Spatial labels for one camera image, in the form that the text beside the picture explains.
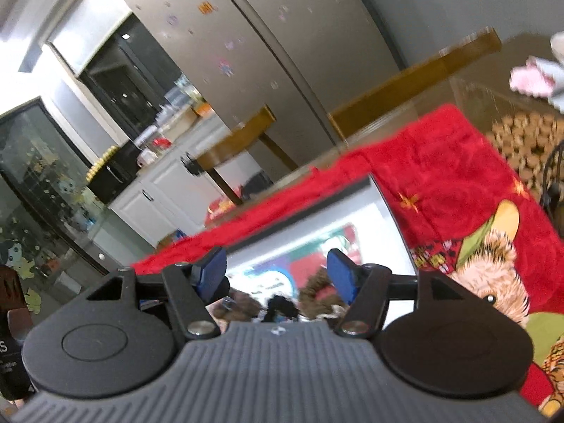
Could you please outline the red teddy bear blanket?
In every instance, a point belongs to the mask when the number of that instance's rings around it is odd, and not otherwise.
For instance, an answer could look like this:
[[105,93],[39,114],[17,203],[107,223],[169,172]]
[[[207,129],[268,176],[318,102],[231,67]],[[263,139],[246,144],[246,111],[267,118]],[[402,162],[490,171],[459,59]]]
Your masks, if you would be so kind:
[[534,344],[523,396],[543,415],[563,408],[563,242],[521,179],[451,104],[389,140],[361,147],[330,168],[198,235],[135,263],[138,274],[193,262],[233,245],[350,182],[371,175],[416,267],[439,270],[518,321]]

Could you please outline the white mug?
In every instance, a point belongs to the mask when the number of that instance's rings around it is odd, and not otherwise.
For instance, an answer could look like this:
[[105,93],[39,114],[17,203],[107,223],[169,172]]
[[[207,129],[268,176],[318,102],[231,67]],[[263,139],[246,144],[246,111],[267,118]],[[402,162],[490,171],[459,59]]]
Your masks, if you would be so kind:
[[158,159],[158,155],[153,152],[152,150],[146,148],[139,153],[137,157],[137,164],[140,168],[144,168],[152,163],[154,163]]

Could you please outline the black white crochet scrunchie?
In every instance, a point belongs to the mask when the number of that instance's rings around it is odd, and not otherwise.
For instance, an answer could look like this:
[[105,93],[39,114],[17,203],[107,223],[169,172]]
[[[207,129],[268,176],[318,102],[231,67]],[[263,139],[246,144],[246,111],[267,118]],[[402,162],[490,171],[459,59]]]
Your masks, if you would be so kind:
[[294,302],[282,295],[274,295],[268,300],[267,312],[263,318],[265,323],[292,322],[299,318],[299,309]]

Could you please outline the white kitchen cabinet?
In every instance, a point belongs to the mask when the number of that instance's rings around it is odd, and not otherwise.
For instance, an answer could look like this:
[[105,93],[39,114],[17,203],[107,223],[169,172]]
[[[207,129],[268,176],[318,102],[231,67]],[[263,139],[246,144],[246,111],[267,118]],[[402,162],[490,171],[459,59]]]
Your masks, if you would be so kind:
[[204,153],[227,135],[228,127],[217,115],[199,121],[142,168],[109,208],[152,246],[175,230],[187,235],[200,232],[208,205],[224,192],[209,176],[191,175],[182,158]]

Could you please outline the right wooden chair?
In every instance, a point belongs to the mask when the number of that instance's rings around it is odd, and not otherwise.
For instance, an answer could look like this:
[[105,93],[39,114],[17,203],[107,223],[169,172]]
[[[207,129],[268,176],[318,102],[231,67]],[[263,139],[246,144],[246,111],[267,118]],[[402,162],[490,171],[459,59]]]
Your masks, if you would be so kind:
[[483,28],[333,111],[329,115],[330,123],[337,135],[347,140],[403,103],[501,48],[502,41],[495,29]]

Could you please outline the wooden bead trivet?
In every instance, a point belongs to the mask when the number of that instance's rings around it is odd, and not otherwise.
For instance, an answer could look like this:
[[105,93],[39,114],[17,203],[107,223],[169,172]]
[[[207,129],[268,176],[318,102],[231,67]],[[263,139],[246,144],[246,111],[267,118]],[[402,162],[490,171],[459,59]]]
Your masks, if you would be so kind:
[[561,117],[537,112],[502,116],[491,124],[486,139],[516,172],[517,193],[528,190],[540,202],[542,193],[556,183],[563,199],[563,154],[551,156],[557,144],[563,143]]

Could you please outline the red carton on floor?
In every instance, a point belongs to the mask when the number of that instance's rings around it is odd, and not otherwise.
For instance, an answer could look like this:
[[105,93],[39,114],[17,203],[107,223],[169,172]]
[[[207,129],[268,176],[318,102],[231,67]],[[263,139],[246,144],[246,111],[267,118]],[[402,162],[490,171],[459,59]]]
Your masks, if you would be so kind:
[[207,206],[207,213],[204,217],[204,224],[210,225],[212,222],[221,218],[232,209],[236,208],[237,204],[233,203],[228,197],[222,196]]

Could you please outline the silver double door refrigerator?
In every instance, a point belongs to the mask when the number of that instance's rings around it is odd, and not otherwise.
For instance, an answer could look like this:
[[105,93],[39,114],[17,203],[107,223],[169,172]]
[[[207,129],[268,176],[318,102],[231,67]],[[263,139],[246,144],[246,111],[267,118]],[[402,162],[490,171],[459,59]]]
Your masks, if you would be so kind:
[[330,114],[398,71],[361,0],[123,0],[231,128],[261,107],[304,165],[339,143]]

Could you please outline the wooden chair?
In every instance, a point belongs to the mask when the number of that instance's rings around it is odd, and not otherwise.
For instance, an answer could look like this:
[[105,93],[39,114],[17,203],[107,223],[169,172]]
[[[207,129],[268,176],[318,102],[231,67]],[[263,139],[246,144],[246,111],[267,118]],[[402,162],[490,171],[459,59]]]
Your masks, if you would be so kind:
[[298,169],[297,163],[267,135],[267,130],[274,125],[276,117],[268,105],[264,105],[257,114],[242,127],[233,131],[220,142],[196,158],[188,153],[181,157],[181,163],[195,177],[207,174],[234,205],[244,202],[218,173],[217,168],[247,151],[254,143],[261,141],[290,172]]
[[330,123],[337,135],[347,140],[403,103],[501,48],[502,41],[495,29],[483,28],[333,111],[329,115]]

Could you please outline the black shallow cardboard box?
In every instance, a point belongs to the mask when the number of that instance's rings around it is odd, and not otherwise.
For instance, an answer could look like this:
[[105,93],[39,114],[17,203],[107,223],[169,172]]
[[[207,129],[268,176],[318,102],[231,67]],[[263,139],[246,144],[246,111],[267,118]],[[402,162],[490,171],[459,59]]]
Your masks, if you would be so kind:
[[301,320],[333,318],[346,305],[326,273],[332,249],[355,264],[380,264],[397,275],[416,273],[380,186],[367,176],[231,245],[227,279],[263,306],[274,296],[292,300]]

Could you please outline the beige plastic basin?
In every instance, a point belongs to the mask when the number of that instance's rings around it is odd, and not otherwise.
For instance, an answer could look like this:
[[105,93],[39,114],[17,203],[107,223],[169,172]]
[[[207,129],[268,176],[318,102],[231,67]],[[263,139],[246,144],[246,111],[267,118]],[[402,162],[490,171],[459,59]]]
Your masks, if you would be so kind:
[[176,141],[184,133],[188,132],[198,122],[200,117],[191,107],[180,110],[174,117],[171,117],[161,128],[160,133],[171,142]]

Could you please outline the left wooden chair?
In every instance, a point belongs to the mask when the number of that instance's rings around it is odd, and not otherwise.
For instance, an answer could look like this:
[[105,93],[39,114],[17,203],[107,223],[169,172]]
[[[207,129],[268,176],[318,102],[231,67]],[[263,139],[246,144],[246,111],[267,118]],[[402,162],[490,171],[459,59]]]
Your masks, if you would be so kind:
[[247,151],[254,143],[261,141],[290,172],[298,169],[297,163],[267,135],[267,130],[274,125],[276,117],[268,105],[264,105],[257,114],[242,127],[233,131],[220,142],[196,158],[188,153],[181,157],[181,163],[195,177],[207,174],[234,205],[244,202],[218,173],[217,168]]

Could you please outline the black microwave oven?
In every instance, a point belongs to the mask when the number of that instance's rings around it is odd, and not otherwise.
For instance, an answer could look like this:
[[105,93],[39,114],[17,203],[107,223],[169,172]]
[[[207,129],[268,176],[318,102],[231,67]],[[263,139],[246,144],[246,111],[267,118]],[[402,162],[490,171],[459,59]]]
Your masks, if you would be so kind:
[[87,173],[87,187],[104,204],[128,187],[141,170],[138,157],[141,149],[131,140],[122,146],[110,147]]

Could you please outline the pink cloth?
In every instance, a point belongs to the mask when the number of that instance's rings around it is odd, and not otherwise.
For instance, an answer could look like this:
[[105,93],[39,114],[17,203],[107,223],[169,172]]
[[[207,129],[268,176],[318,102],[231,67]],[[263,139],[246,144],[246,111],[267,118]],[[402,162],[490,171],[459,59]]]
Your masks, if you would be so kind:
[[530,56],[524,66],[515,67],[509,76],[509,89],[527,97],[545,99],[558,113],[563,113],[564,70],[563,32],[551,37],[555,61]]

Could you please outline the colourful textbook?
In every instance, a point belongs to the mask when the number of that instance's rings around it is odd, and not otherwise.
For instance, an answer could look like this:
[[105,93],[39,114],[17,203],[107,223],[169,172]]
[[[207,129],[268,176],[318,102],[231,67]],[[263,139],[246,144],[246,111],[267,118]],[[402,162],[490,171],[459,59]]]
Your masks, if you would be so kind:
[[308,241],[297,241],[277,256],[231,268],[227,277],[233,288],[250,294],[264,306],[274,295],[296,300],[308,277],[326,266],[327,253],[332,248],[339,249],[356,264],[361,263],[357,230],[348,223]]

